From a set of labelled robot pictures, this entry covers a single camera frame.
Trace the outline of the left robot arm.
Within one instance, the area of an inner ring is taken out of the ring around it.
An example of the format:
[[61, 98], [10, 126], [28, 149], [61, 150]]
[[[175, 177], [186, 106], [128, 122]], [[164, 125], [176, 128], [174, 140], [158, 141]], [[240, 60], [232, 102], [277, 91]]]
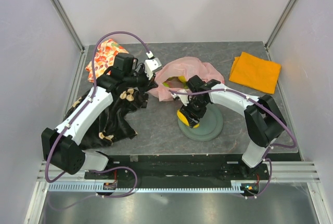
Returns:
[[87, 96], [56, 128], [46, 128], [41, 135], [43, 156], [46, 167], [54, 165], [63, 173], [76, 174], [80, 170], [95, 170], [103, 179], [112, 177], [114, 166], [102, 154], [85, 152], [80, 144], [93, 122], [109, 106], [120, 100], [120, 96], [129, 96], [131, 89], [147, 92], [157, 85], [156, 72], [162, 69], [158, 58], [151, 52], [147, 54], [138, 71], [136, 59], [127, 53], [119, 53], [112, 66], [97, 78]]

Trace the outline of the pink plastic bag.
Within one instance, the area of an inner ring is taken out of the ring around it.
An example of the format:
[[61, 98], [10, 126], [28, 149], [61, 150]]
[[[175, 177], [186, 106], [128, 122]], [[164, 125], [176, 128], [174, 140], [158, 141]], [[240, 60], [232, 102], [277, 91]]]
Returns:
[[151, 89], [148, 93], [159, 99], [159, 101], [172, 101], [173, 97], [169, 87], [163, 85], [169, 78], [184, 77], [188, 81], [193, 76], [199, 76], [204, 82], [215, 79], [225, 83], [223, 75], [208, 62], [202, 62], [196, 57], [182, 57], [167, 63], [156, 73], [155, 82], [158, 87]]

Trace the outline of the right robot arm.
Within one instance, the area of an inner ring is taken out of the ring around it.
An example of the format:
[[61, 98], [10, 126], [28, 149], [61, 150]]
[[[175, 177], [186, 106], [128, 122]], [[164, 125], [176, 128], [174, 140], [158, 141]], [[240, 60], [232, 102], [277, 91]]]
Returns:
[[185, 89], [174, 91], [172, 97], [183, 104], [177, 111], [178, 124], [192, 140], [209, 141], [221, 132], [223, 119], [218, 105], [244, 118], [250, 138], [238, 166], [239, 175], [244, 179], [257, 173], [257, 166], [264, 160], [269, 147], [287, 126], [270, 95], [244, 94], [214, 79], [204, 82], [195, 75]]

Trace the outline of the yellow fake mango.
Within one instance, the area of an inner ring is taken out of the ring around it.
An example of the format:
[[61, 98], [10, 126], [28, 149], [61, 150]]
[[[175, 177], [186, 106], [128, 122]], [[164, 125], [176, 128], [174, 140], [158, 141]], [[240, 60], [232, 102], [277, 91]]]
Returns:
[[184, 114], [180, 110], [177, 111], [178, 119], [189, 128], [198, 128], [200, 126], [199, 122], [193, 120], [188, 114]]

